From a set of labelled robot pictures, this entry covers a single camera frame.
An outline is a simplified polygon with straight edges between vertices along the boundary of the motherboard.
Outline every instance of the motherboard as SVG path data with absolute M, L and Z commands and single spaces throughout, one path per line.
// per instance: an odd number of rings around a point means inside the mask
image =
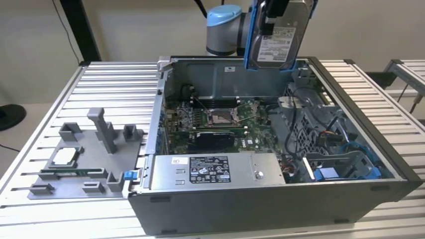
M 192 98 L 168 105 L 169 154 L 281 151 L 262 100 Z

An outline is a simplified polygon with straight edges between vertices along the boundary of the aluminum extrusion table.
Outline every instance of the aluminum extrusion table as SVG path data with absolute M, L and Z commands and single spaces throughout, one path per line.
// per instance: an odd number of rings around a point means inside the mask
M 382 135 L 425 180 L 425 127 L 409 115 L 356 64 L 321 61 Z M 28 187 L 58 143 L 58 128 L 74 121 L 94 129 L 89 107 L 105 108 L 105 120 L 118 128 L 134 123 L 145 132 L 157 83 L 156 63 L 93 62 L 80 67 L 16 160 L 0 180 L 0 237 L 149 238 L 126 199 L 29 200 Z M 137 165 L 144 164 L 144 144 Z M 399 202 L 383 203 L 354 224 L 185 238 L 362 239 L 425 237 L 425 186 Z
M 383 71 L 393 72 L 425 96 L 425 60 L 391 60 Z

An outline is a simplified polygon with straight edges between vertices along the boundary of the metal frame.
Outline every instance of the metal frame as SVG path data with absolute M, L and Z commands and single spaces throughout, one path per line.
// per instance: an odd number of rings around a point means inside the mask
M 385 137 L 379 134 L 377 127 L 373 125 L 369 118 L 366 117 L 361 109 L 357 107 L 354 101 L 352 100 L 346 92 L 344 91 L 342 87 L 334 80 L 333 76 L 330 75 L 326 68 L 322 66 L 322 64 L 317 60 L 317 58 L 312 57 L 309 60 L 314 64 L 318 70 L 318 74 L 322 76 L 324 81 L 329 85 L 332 93 L 334 94 L 334 99 L 338 99 L 341 101 L 342 105 L 340 104 L 340 106 L 346 108 L 346 111 L 350 113 L 352 117 L 354 118 L 353 122 L 356 122 L 359 125 L 359 128 L 365 131 L 366 137 L 373 142 L 371 145 L 374 145 L 378 148 L 378 151 L 382 153 L 383 157 L 389 159 L 389 162 L 393 165 L 394 169 L 397 170 L 398 174 L 403 175 L 405 179 L 410 181 L 409 186 L 413 189 L 417 188 L 422 184 L 419 177 L 410 169 L 409 165 L 406 164 L 399 154 L 397 153 L 397 151 L 394 150 L 394 148 L 386 141 Z
M 48 123 L 52 121 L 52 119 L 56 117 L 57 113 L 58 113 L 58 109 L 64 104 L 64 100 L 66 99 L 66 97 L 69 96 L 70 93 L 70 86 L 74 84 L 74 82 L 80 79 L 81 77 L 81 73 L 82 73 L 82 67 L 78 67 L 76 72 L 73 73 L 70 80 L 68 81 L 62 91 L 58 94 L 58 97 L 56 99 L 56 101 L 53 102 L 52 107 L 49 108 L 48 112 L 45 113 L 45 116 L 37 126 L 37 128 L 34 129 L 24 147 L 20 150 L 20 153 L 17 154 L 10 166 L 8 167 L 6 172 L 4 173 L 1 179 L 0 179 L 0 193 L 2 192 L 6 183 L 10 180 L 10 177 L 13 176 L 22 159 L 25 158 L 25 156 L 28 155 L 28 151 L 29 149 L 33 147 L 33 143 L 37 140 L 37 138 L 40 137 L 41 131 L 44 130 L 45 126 L 48 125 Z
M 354 63 L 321 62 L 409 166 L 417 168 L 425 157 L 423 125 Z
M 425 60 L 391 60 L 383 71 L 393 72 L 425 96 Z

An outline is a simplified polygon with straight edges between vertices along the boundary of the white wall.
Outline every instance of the white wall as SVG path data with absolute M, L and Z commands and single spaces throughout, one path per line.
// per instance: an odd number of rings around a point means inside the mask
M 76 62 L 52 2 L 1 0 L 0 104 L 53 102 Z
M 250 2 L 226 0 L 244 10 Z M 206 8 L 218 3 L 204 0 Z M 205 53 L 205 19 L 192 0 L 84 0 L 84 5 L 104 60 Z M 300 55 L 352 58 L 375 71 L 393 58 L 425 59 L 423 9 L 425 0 L 320 0 Z M 49 0 L 0 1 L 0 103 L 52 102 L 74 71 L 54 14 Z

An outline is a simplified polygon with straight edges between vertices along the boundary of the warning label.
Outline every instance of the warning label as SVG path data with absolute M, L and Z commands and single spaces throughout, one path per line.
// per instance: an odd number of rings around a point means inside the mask
M 294 36 L 294 27 L 274 27 L 272 36 L 262 36 L 258 61 L 285 62 Z
M 230 168 L 226 156 L 190 157 L 190 183 L 229 183 Z

